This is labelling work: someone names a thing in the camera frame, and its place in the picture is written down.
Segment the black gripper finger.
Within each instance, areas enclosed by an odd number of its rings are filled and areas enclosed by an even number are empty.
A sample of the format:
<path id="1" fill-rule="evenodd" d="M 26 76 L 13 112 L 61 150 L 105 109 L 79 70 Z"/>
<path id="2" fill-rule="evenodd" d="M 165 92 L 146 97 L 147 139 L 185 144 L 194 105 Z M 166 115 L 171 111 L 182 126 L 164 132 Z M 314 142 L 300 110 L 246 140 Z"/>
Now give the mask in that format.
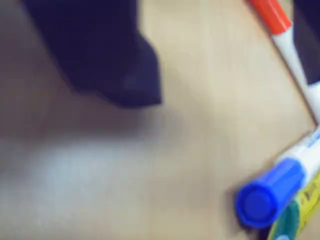
<path id="1" fill-rule="evenodd" d="M 162 102 L 155 49 L 136 0 L 25 0 L 32 22 L 72 87 L 124 108 Z"/>
<path id="2" fill-rule="evenodd" d="M 307 84 L 320 83 L 320 2 L 295 0 L 293 2 L 293 40 Z"/>

